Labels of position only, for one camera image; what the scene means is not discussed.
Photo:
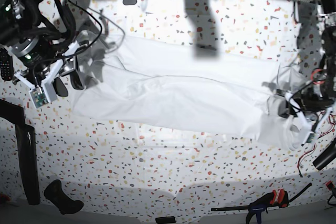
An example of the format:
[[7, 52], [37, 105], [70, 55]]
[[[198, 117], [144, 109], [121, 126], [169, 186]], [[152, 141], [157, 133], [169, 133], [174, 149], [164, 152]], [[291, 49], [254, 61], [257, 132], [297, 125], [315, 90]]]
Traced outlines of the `white T-shirt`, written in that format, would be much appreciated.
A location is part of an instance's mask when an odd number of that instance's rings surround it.
[[79, 59], [85, 88], [70, 95], [78, 116], [241, 136], [295, 150], [299, 121], [283, 118], [295, 68], [133, 36], [96, 44]]

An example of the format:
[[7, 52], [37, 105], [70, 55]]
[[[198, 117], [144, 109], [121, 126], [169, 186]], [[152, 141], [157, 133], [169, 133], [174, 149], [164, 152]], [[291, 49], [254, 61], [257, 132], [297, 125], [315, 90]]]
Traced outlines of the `black cylinder flashlight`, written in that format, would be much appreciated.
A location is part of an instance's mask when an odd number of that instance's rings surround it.
[[317, 170], [324, 169], [335, 159], [335, 139], [330, 145], [313, 161], [313, 165]]

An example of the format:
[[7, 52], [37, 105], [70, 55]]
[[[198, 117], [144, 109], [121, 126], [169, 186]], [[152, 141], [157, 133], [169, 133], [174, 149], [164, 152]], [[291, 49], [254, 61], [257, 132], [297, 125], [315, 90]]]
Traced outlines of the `black TV remote control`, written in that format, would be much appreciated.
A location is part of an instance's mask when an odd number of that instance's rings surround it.
[[12, 81], [14, 75], [13, 59], [5, 48], [1, 48], [1, 78], [4, 81]]

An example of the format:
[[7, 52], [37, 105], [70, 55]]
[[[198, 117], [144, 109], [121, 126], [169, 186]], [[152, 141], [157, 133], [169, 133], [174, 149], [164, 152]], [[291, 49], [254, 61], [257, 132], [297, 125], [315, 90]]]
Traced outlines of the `small orange clip right edge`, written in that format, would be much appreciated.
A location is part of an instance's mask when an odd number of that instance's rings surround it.
[[333, 185], [332, 181], [327, 182], [326, 186], [327, 186], [328, 190], [332, 190], [334, 188], [334, 185]]

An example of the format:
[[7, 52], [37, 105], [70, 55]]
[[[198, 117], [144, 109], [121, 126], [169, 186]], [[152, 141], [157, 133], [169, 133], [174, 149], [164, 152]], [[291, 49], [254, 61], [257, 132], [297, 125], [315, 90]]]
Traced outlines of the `black orange bar clamp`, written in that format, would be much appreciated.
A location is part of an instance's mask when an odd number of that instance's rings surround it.
[[247, 210], [248, 213], [245, 218], [245, 224], [250, 224], [250, 221], [255, 216], [257, 223], [262, 223], [262, 213], [268, 212], [268, 208], [278, 207], [286, 208], [290, 205], [291, 202], [296, 200], [299, 196], [301, 196], [308, 188], [312, 186], [312, 183], [306, 185], [301, 191], [299, 191], [295, 196], [289, 198], [288, 192], [284, 189], [281, 189], [279, 193], [273, 190], [271, 193], [267, 193], [262, 197], [258, 198], [254, 202], [249, 205], [244, 206], [233, 206], [233, 207], [214, 207], [211, 208], [211, 212], [220, 212], [220, 211], [240, 211]]

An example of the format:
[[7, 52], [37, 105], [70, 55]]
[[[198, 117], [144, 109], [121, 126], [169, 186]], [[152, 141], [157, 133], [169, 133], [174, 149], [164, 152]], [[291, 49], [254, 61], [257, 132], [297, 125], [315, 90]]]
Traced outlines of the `terrazzo pattern table cloth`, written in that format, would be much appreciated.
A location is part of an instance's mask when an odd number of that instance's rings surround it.
[[[271, 60], [309, 80], [321, 54], [316, 5], [289, 0], [71, 0], [80, 39], [96, 33], [104, 50], [113, 37], [133, 36], [172, 45]], [[295, 205], [324, 200], [335, 163], [318, 171], [313, 160], [332, 141], [322, 127], [315, 144], [287, 150], [241, 136], [195, 132], [116, 119], [78, 116], [69, 96], [34, 108], [23, 84], [1, 82], [1, 98], [25, 109], [35, 128], [40, 190], [60, 179], [84, 210], [136, 217], [174, 216], [197, 222], [212, 207], [248, 204], [285, 189]]]

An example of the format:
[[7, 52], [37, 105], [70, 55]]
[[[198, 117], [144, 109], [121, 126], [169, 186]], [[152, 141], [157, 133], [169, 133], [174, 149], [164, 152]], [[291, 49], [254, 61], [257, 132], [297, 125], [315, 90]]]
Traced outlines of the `black game controller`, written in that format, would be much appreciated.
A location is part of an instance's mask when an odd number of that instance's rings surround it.
[[44, 196], [58, 208], [62, 215], [75, 214], [84, 207], [81, 200], [72, 200], [63, 192], [59, 179], [54, 180], [46, 187]]

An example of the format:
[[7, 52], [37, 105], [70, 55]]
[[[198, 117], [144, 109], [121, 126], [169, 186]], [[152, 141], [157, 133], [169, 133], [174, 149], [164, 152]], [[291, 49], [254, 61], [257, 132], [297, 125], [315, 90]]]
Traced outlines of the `small black rectangular device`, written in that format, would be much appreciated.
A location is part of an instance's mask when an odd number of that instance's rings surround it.
[[155, 219], [157, 224], [171, 224], [176, 223], [176, 219], [174, 216], [165, 216], [165, 217], [158, 217]]

